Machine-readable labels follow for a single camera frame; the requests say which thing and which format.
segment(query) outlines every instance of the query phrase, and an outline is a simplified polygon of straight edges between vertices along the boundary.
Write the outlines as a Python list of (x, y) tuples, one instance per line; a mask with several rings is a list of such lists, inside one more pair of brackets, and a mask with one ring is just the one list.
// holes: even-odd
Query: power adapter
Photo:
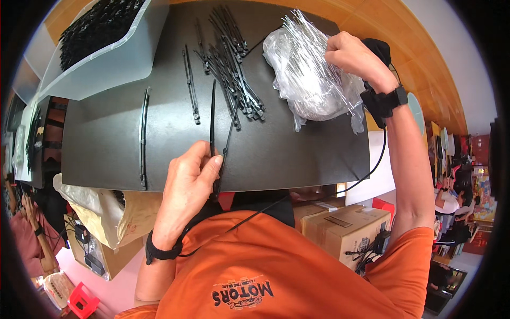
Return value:
[(383, 230), (377, 234), (374, 241), (374, 252), (378, 255), (384, 254), (390, 242), (391, 231)]
[(93, 272), (102, 276), (105, 274), (105, 268), (103, 264), (94, 256), (87, 254), (85, 255), (85, 263), (89, 266)]
[(76, 237), (76, 240), (82, 242), (83, 244), (90, 242), (90, 233), (83, 225), (77, 224), (74, 227), (74, 236)]

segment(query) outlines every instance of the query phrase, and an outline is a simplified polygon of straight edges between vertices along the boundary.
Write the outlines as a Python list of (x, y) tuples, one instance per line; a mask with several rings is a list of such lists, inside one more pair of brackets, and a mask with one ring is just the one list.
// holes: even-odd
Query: pink shirt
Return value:
[[(55, 247), (53, 253), (56, 255), (60, 249), (64, 247), (64, 240), (62, 237), (59, 237), (59, 233), (53, 229), (46, 220), (46, 217), (44, 217), (44, 214), (38, 208), (36, 209), (36, 219), (44, 228), (49, 246), (51, 248)], [(20, 212), (17, 212), (16, 215), (11, 218), (10, 224), (18, 253), (23, 260), (27, 273), (31, 278), (42, 276), (44, 271), (42, 270), (39, 259), (44, 258), (44, 254), (28, 218), (23, 217)]]

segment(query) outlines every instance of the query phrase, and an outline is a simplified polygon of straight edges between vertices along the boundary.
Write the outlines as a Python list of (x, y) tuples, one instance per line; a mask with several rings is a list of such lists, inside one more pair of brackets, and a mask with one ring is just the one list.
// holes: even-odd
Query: fingernail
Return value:
[(221, 163), (223, 162), (223, 156), (221, 156), (221, 155), (215, 156), (215, 158), (214, 158), (214, 162), (215, 162), (217, 165), (221, 165)]

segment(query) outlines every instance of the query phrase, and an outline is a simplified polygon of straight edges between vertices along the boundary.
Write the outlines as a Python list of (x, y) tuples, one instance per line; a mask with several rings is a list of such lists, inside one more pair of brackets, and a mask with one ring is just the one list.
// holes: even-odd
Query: plastic bag of zip ties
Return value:
[(286, 99), (299, 132), (306, 120), (325, 121), (351, 114), (355, 134), (363, 132), (363, 80), (326, 63), (328, 36), (299, 10), (285, 16), (283, 27), (264, 40), (264, 57), (276, 74), (273, 87)]

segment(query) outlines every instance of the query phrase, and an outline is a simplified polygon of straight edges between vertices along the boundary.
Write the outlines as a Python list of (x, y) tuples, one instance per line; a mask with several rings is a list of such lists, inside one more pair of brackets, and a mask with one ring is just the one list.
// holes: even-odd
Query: bracelet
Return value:
[(44, 233), (44, 228), (41, 226), (41, 223), (37, 222), (37, 224), (39, 225), (39, 228), (34, 231), (36, 237)]

